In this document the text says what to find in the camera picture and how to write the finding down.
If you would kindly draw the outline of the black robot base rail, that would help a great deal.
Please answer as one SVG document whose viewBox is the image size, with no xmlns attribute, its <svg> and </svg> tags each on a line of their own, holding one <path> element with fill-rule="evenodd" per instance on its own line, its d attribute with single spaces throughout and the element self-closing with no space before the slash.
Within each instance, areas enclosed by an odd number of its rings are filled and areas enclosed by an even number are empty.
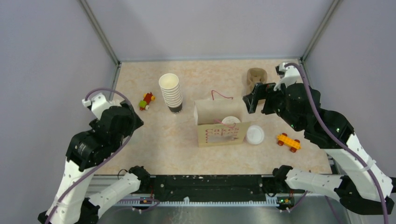
<svg viewBox="0 0 396 224">
<path fill-rule="evenodd" d="M 160 202 L 259 202 L 276 196 L 292 196 L 292 190 L 271 175 L 150 175 L 144 167 L 131 167 L 128 173 L 141 181 L 138 194 L 148 194 Z"/>
</svg>

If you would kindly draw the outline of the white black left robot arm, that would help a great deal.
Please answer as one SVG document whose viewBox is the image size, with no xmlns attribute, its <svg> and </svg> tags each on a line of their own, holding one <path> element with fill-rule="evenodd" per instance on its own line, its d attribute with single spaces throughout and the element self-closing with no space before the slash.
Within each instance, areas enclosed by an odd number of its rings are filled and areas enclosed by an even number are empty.
<svg viewBox="0 0 396 224">
<path fill-rule="evenodd" d="M 64 174 L 51 207 L 38 215 L 42 224 L 96 224 L 103 214 L 134 192 L 144 193 L 150 186 L 150 174 L 144 167 L 134 166 L 117 182 L 99 193 L 86 196 L 97 168 L 120 151 L 143 121 L 126 100 L 102 103 L 98 111 L 95 101 L 89 108 L 98 112 L 90 122 L 91 129 L 74 135 L 70 141 Z"/>
</svg>

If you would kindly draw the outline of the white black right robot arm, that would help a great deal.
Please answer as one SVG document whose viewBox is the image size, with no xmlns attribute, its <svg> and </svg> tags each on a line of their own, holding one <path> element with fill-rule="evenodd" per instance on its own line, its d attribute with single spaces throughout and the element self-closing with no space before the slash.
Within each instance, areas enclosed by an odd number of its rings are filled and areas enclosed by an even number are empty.
<svg viewBox="0 0 396 224">
<path fill-rule="evenodd" d="M 279 192 L 301 189 L 322 194 L 359 215 L 389 215 L 395 206 L 390 198 L 396 191 L 394 177 L 386 176 L 359 142 L 344 115 L 320 107 L 320 92 L 302 83 L 276 88 L 274 83 L 257 83 L 243 102 L 255 113 L 264 100 L 262 113 L 276 114 L 304 138 L 331 156 L 343 175 L 314 175 L 282 165 L 273 170 L 274 187 Z"/>
</svg>

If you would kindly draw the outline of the white plastic cup lid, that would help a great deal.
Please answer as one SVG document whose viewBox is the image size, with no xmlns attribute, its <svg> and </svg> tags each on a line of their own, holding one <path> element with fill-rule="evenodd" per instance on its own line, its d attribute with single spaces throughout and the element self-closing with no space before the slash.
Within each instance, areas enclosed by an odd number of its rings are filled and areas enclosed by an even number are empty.
<svg viewBox="0 0 396 224">
<path fill-rule="evenodd" d="M 235 116 L 228 116 L 228 117 L 225 117 L 221 121 L 221 123 L 223 123 L 223 124 L 231 124 L 232 125 L 232 124 L 240 123 L 240 119 L 235 117 Z"/>
</svg>

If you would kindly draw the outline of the cream Cakes paper bag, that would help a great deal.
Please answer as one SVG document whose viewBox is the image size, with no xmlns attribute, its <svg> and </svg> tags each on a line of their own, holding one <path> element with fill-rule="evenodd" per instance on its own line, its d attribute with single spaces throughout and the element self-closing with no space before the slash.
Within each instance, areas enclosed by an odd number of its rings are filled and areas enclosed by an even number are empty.
<svg viewBox="0 0 396 224">
<path fill-rule="evenodd" d="M 244 119 L 246 112 L 242 99 L 224 96 L 211 90 L 210 99 L 194 101 L 194 120 L 197 128 L 198 146 L 213 147 L 241 144 L 251 122 Z M 223 124 L 228 116 L 235 116 L 240 123 Z"/>
</svg>

